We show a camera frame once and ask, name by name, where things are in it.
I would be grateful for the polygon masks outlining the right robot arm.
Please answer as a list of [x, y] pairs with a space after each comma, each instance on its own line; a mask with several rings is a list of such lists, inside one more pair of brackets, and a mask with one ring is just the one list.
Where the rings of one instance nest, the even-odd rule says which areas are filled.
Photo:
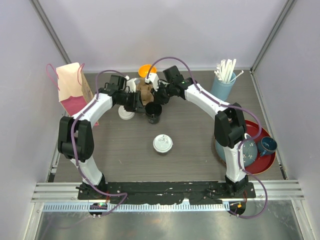
[[175, 65], [164, 70], [163, 74], [165, 80], [151, 72], [145, 77], [145, 82], [153, 85], [154, 99], [166, 104], [171, 97], [180, 97], [201, 108], [214, 120], [214, 138], [222, 146], [226, 161], [225, 190], [230, 197], [238, 197], [249, 182], [243, 160], [247, 127], [241, 106], [216, 98], [192, 75], [183, 77]]

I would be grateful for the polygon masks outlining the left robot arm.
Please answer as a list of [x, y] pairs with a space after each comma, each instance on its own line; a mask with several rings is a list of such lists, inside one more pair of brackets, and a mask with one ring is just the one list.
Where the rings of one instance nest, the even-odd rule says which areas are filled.
[[133, 113], [142, 108], [136, 81], [128, 76], [111, 75], [109, 82], [96, 89], [85, 107], [70, 117], [62, 117], [59, 122], [58, 152], [75, 165], [82, 177], [82, 186], [97, 200], [108, 194], [108, 187], [93, 157], [93, 127], [115, 105]]

